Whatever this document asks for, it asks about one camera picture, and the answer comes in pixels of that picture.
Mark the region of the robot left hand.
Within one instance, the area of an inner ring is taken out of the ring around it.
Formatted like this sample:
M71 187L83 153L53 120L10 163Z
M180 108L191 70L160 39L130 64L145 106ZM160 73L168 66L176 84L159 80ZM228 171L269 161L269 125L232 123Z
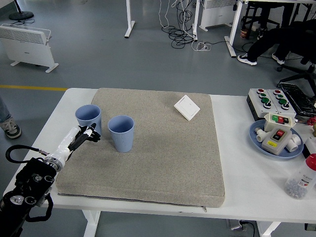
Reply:
M98 142L100 140L101 135L95 128L96 123L88 126L77 125L73 127L58 145L57 149L48 155L49 159L58 163L60 166L64 166L71 153L84 141Z

